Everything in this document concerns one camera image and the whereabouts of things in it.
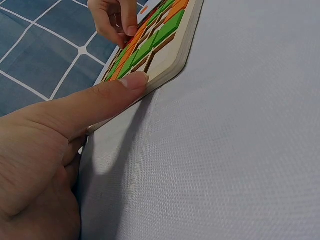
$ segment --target textured cloth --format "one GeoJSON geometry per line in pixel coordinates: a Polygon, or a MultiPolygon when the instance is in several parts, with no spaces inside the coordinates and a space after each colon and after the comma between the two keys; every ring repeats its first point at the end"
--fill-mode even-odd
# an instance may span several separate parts
{"type": "Polygon", "coordinates": [[[319,9],[206,0],[179,77],[89,138],[82,239],[319,240],[319,9]]]}

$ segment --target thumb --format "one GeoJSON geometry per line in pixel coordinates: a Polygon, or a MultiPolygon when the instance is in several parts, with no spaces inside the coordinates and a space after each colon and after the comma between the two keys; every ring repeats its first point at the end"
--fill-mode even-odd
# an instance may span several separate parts
{"type": "Polygon", "coordinates": [[[122,27],[126,35],[134,37],[138,31],[137,1],[119,0],[121,5],[122,27]]]}
{"type": "MultiPolygon", "coordinates": [[[[123,79],[104,82],[65,98],[39,103],[38,114],[29,118],[60,133],[69,140],[89,126],[110,119],[134,103],[146,90],[148,77],[134,72],[123,79]]],[[[37,104],[30,109],[34,112],[37,104]]]]}

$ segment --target finger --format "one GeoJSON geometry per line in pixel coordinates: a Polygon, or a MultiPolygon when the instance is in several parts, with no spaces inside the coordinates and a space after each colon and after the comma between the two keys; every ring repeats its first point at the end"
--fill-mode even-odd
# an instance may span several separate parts
{"type": "Polygon", "coordinates": [[[65,171],[68,176],[71,188],[76,184],[78,179],[80,159],[80,154],[77,154],[74,160],[68,166],[65,167],[65,171]]]}
{"type": "Polygon", "coordinates": [[[86,139],[86,136],[82,136],[69,143],[69,146],[62,159],[62,165],[64,167],[69,165],[73,161],[79,149],[85,144],[86,139]]]}
{"type": "Polygon", "coordinates": [[[135,72],[121,80],[104,82],[65,98],[37,103],[20,112],[70,141],[81,130],[110,119],[129,107],[145,92],[147,82],[144,72],[135,72]]]}
{"type": "Polygon", "coordinates": [[[125,34],[134,37],[138,31],[137,1],[119,0],[121,5],[122,26],[125,34]]]}
{"type": "Polygon", "coordinates": [[[114,44],[117,44],[121,49],[125,47],[123,39],[118,35],[117,31],[110,23],[109,16],[102,9],[94,9],[91,11],[94,18],[96,31],[114,44]]]}

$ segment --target white grid line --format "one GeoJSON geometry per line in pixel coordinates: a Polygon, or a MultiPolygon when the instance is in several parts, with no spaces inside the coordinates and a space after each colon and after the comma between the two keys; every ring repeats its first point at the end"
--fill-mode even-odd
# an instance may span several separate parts
{"type": "Polygon", "coordinates": [[[0,9],[3,10],[3,11],[8,12],[8,13],[14,15],[14,16],[16,16],[17,18],[20,18],[20,19],[22,19],[22,20],[25,20],[25,21],[28,22],[28,23],[31,23],[31,24],[33,23],[31,20],[29,20],[29,19],[27,19],[27,18],[25,18],[25,17],[23,17],[23,16],[15,13],[15,12],[13,12],[13,11],[10,11],[9,9],[6,9],[6,8],[4,8],[4,7],[2,7],[2,6],[0,6],[0,9]]]}
{"type": "Polygon", "coordinates": [[[76,4],[79,4],[79,5],[81,5],[81,6],[85,7],[85,8],[88,8],[87,5],[85,5],[85,4],[81,3],[81,2],[78,2],[77,0],[72,0],[72,2],[75,2],[76,4]]]}
{"type": "Polygon", "coordinates": [[[92,58],[93,60],[95,60],[97,63],[101,64],[102,66],[106,65],[103,61],[100,61],[98,58],[96,58],[95,56],[93,56],[92,54],[90,54],[89,52],[86,53],[90,58],[92,58]]]}
{"type": "Polygon", "coordinates": [[[88,47],[89,44],[91,43],[91,41],[95,38],[95,36],[97,35],[98,33],[95,32],[90,38],[89,40],[86,42],[86,44],[84,45],[84,47],[88,47]]]}
{"type": "Polygon", "coordinates": [[[46,30],[47,32],[51,33],[52,35],[56,36],[57,38],[63,40],[64,42],[66,42],[67,44],[71,45],[72,47],[79,49],[79,46],[75,45],[72,41],[69,41],[68,39],[66,39],[65,37],[59,35],[58,33],[46,28],[45,26],[40,25],[39,23],[35,23],[35,26],[37,26],[38,28],[41,28],[43,30],[46,30]]]}
{"type": "Polygon", "coordinates": [[[15,82],[16,84],[19,84],[20,86],[24,87],[25,89],[29,90],[30,92],[32,92],[33,94],[37,95],[38,97],[42,98],[45,101],[48,101],[49,99],[42,95],[40,92],[34,90],[33,88],[29,87],[28,85],[24,84],[23,82],[15,79],[13,76],[10,76],[9,74],[6,74],[4,71],[0,70],[0,74],[2,74],[3,76],[5,76],[6,78],[10,79],[11,81],[15,82]]]}
{"type": "Polygon", "coordinates": [[[36,20],[34,20],[33,23],[37,22],[40,18],[42,18],[44,15],[46,15],[51,9],[53,9],[55,6],[57,6],[61,2],[62,2],[62,0],[57,1],[55,4],[53,4],[51,7],[49,7],[44,13],[42,13],[36,20]]]}
{"type": "Polygon", "coordinates": [[[68,76],[68,74],[70,73],[71,69],[75,66],[76,62],[78,61],[78,59],[80,58],[80,54],[78,54],[75,59],[73,60],[73,62],[71,63],[71,65],[69,66],[69,68],[67,69],[67,71],[64,73],[63,77],[61,78],[60,82],[58,83],[58,85],[55,87],[55,90],[53,91],[50,100],[53,100],[54,97],[56,96],[57,92],[59,91],[61,85],[64,83],[66,77],[68,76]]]}
{"type": "Polygon", "coordinates": [[[33,25],[30,24],[22,33],[18,41],[9,49],[9,51],[1,58],[0,64],[8,57],[8,55],[15,49],[15,47],[21,42],[21,40],[24,38],[24,36],[27,34],[28,30],[32,27],[33,25]]]}
{"type": "MultiPolygon", "coordinates": [[[[7,0],[3,0],[0,2],[0,5],[3,4],[4,2],[6,2],[7,0]]],[[[78,5],[81,5],[85,8],[88,8],[87,5],[81,3],[81,2],[78,2],[77,0],[72,0],[73,2],[75,2],[76,4],[78,5]]],[[[23,37],[27,34],[28,30],[34,25],[34,26],[37,26],[38,28],[41,28],[47,32],[49,32],[50,34],[60,38],[61,40],[63,40],[64,42],[68,43],[69,45],[71,45],[72,47],[76,48],[76,49],[80,49],[81,47],[80,46],[77,46],[76,44],[74,44],[73,42],[69,41],[68,39],[66,39],[65,37],[57,34],[56,32],[40,25],[37,23],[37,21],[39,19],[41,19],[44,15],[46,15],[50,10],[52,10],[56,5],[58,5],[60,2],[62,2],[62,0],[58,0],[55,4],[53,4],[50,8],[48,8],[43,14],[41,14],[37,19],[35,19],[34,21],[31,21],[9,9],[6,9],[4,7],[1,7],[0,6],[0,9],[3,10],[3,11],[6,11],[28,23],[30,23],[30,25],[25,29],[25,31],[22,33],[22,35],[20,36],[20,38],[17,40],[17,42],[10,48],[10,50],[2,57],[2,59],[0,60],[0,64],[7,58],[7,56],[14,50],[14,48],[21,42],[21,40],[23,39],[23,37]]],[[[85,54],[90,57],[91,59],[95,60],[97,63],[101,64],[102,66],[105,65],[104,62],[102,62],[101,60],[99,60],[98,58],[96,58],[95,56],[93,56],[92,54],[90,54],[89,52],[87,52],[87,47],[88,45],[91,43],[91,41],[94,39],[94,37],[97,35],[98,33],[95,32],[91,37],[90,39],[87,41],[87,43],[84,45],[84,48],[85,48],[85,54]]],[[[47,98],[46,96],[42,95],[41,93],[39,93],[38,91],[34,90],[33,88],[31,88],[30,86],[24,84],[23,82],[15,79],[14,77],[10,76],[9,74],[5,73],[4,71],[1,71],[0,70],[0,74],[2,74],[3,76],[7,77],[8,79],[10,79],[11,81],[17,83],[18,85],[22,86],[23,88],[29,90],[30,92],[32,92],[33,94],[35,94],[36,96],[40,97],[41,99],[45,100],[45,101],[50,101],[50,100],[53,100],[54,97],[56,96],[58,90],[60,89],[61,85],[63,84],[63,82],[65,81],[66,77],[68,76],[68,74],[70,73],[70,71],[72,70],[72,68],[75,66],[76,62],[78,61],[79,57],[81,56],[82,54],[79,53],[75,59],[73,60],[72,64],[69,66],[69,68],[67,69],[67,71],[64,73],[63,77],[61,78],[60,82],[58,83],[58,85],[56,86],[55,90],[53,91],[52,95],[50,98],[47,98]]]]}

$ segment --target orange tile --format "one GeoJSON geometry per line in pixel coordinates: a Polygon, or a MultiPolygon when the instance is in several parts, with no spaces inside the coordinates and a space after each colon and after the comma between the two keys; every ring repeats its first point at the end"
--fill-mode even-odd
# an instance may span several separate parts
{"type": "Polygon", "coordinates": [[[172,7],[176,6],[181,0],[175,0],[174,4],[172,5],[172,7]]]}
{"type": "Polygon", "coordinates": [[[114,74],[110,78],[110,82],[114,81],[114,80],[117,80],[117,77],[119,76],[119,74],[120,74],[120,72],[122,70],[122,67],[123,67],[123,65],[117,68],[117,70],[114,72],[114,74]]]}
{"type": "Polygon", "coordinates": [[[133,53],[133,51],[135,50],[134,47],[130,46],[128,47],[128,50],[125,52],[124,56],[122,57],[122,59],[120,60],[119,66],[122,68],[122,65],[125,64],[125,62],[130,58],[131,54],[133,53]]]}
{"type": "Polygon", "coordinates": [[[140,14],[144,14],[144,12],[148,9],[148,7],[149,7],[149,6],[145,6],[145,7],[141,10],[140,14]]]}
{"type": "Polygon", "coordinates": [[[183,9],[186,9],[188,6],[189,0],[180,0],[178,2],[175,2],[168,14],[166,16],[164,23],[166,24],[170,19],[172,19],[178,12],[180,12],[183,9]]]}
{"type": "Polygon", "coordinates": [[[138,33],[140,33],[140,32],[142,32],[142,33],[144,32],[144,30],[145,30],[146,27],[147,27],[148,21],[149,21],[149,19],[145,21],[145,23],[139,28],[139,30],[138,30],[138,32],[136,33],[136,35],[137,35],[138,33]]]}
{"type": "Polygon", "coordinates": [[[144,34],[144,31],[138,32],[138,33],[135,35],[134,39],[131,41],[131,45],[132,45],[132,46],[135,46],[135,45],[139,42],[142,34],[144,34]]]}

